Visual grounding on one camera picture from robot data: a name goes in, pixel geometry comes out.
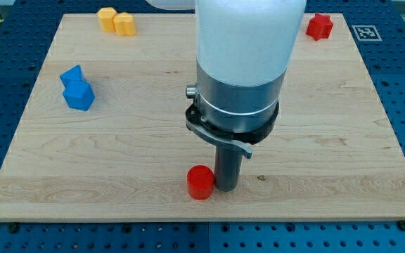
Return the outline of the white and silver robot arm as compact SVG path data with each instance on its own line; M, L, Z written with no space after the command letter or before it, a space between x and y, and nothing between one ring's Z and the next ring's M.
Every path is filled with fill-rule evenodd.
M306 0L147 0L168 11L195 11L196 83L186 125L197 136L252 156L278 114L279 94Z

